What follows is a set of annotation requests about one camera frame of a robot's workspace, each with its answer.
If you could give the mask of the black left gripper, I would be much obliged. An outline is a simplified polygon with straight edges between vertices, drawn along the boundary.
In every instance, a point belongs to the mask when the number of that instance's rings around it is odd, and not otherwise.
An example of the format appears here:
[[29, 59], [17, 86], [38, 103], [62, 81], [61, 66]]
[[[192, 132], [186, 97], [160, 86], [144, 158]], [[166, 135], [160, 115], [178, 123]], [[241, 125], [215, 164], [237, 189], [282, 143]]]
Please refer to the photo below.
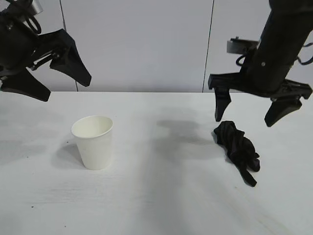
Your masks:
[[51, 91], [29, 71], [50, 62], [50, 68], [64, 73], [84, 87], [91, 74], [82, 62], [75, 41], [64, 30], [42, 34], [41, 26], [26, 9], [5, 9], [0, 13], [0, 90], [47, 102]]

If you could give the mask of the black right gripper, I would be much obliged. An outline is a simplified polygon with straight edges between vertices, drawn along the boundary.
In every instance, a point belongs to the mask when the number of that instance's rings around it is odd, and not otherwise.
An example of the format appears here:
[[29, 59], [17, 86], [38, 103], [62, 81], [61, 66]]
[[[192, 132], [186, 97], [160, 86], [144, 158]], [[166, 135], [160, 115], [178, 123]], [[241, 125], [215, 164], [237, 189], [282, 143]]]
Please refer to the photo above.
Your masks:
[[209, 76], [209, 89], [214, 89], [215, 92], [217, 122], [221, 121], [227, 106], [231, 103], [230, 89], [260, 97], [276, 98], [265, 115], [267, 127], [272, 127], [284, 116], [299, 110], [302, 106], [299, 97], [308, 99], [312, 94], [313, 91], [308, 84], [286, 79], [289, 66], [279, 66], [276, 63], [271, 66], [265, 62], [257, 62], [255, 57], [257, 45], [257, 41], [229, 40], [227, 52], [240, 55], [236, 64], [241, 70], [237, 73]]

